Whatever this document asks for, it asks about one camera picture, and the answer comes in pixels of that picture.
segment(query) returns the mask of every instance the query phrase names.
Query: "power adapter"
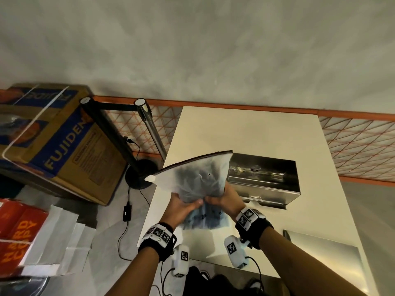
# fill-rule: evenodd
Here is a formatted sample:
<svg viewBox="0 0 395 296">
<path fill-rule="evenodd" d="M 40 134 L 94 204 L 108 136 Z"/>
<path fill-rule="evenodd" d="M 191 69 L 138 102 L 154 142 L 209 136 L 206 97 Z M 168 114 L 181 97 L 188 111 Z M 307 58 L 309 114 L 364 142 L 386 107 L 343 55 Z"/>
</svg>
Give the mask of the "power adapter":
<svg viewBox="0 0 395 296">
<path fill-rule="evenodd" d="M 122 221 L 127 222 L 127 221 L 130 221 L 130 220 L 131 220 L 131 204 L 128 201 L 126 206 L 124 207 L 124 214 L 123 214 L 123 217 L 122 217 Z"/>
</svg>

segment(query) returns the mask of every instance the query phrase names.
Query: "black pants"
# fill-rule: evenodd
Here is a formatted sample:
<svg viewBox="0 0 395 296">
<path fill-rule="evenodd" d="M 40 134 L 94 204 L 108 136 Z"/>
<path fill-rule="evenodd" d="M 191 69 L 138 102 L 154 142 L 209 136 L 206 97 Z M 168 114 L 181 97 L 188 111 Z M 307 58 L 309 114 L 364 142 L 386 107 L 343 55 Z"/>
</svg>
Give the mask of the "black pants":
<svg viewBox="0 0 395 296">
<path fill-rule="evenodd" d="M 210 280 L 205 279 L 195 266 L 190 267 L 186 275 L 182 296 L 267 296 L 260 289 L 236 289 L 222 274 Z"/>
</svg>

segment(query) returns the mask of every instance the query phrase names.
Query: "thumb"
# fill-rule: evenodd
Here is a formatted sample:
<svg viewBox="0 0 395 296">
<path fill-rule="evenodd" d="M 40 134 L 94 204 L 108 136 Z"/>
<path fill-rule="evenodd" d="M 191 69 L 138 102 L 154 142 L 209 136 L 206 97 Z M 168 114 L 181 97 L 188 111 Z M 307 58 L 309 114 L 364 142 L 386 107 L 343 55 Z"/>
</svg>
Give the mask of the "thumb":
<svg viewBox="0 0 395 296">
<path fill-rule="evenodd" d="M 204 198 L 204 200 L 206 202 L 208 202 L 209 204 L 213 204 L 215 206 L 219 206 L 220 202 L 221 202 L 221 198 L 220 197 L 211 197 L 211 196 L 206 196 Z"/>
<path fill-rule="evenodd" d="M 191 212 L 197 208 L 200 208 L 202 204 L 203 204 L 203 199 L 195 200 L 194 202 L 190 203 L 187 206 L 188 212 Z"/>
</svg>

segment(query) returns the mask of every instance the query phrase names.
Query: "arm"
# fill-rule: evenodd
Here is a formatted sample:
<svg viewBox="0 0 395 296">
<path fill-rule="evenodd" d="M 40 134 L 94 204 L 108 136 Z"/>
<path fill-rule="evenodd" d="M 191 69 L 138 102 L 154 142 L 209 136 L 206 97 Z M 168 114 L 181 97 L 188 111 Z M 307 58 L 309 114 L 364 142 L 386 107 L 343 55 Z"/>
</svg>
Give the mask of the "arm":
<svg viewBox="0 0 395 296">
<path fill-rule="evenodd" d="M 234 221 L 245 204 L 237 192 L 226 183 L 222 197 L 206 197 L 205 200 L 220 206 Z M 262 249 L 285 285 L 296 295 L 347 295 L 364 296 L 359 289 L 333 272 L 317 259 L 292 244 L 271 227 L 267 227 L 260 239 Z"/>
<path fill-rule="evenodd" d="M 199 208 L 202 204 L 202 199 L 185 204 L 178 194 L 172 193 L 160 222 L 167 223 L 174 230 L 191 211 Z M 148 296 L 158 263 L 159 255 L 153 248 L 141 249 L 125 272 L 106 293 L 106 296 Z"/>
</svg>

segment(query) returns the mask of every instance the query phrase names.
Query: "open metal box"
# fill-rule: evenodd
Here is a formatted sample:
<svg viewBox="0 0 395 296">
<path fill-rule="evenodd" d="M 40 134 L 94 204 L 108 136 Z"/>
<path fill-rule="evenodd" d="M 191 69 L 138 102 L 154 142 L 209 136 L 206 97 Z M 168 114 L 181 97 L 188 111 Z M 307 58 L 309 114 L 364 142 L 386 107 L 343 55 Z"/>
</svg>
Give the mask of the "open metal box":
<svg viewBox="0 0 395 296">
<path fill-rule="evenodd" d="M 296 162 L 234 153 L 229 164 L 229 183 L 244 202 L 286 209 L 300 195 Z"/>
</svg>

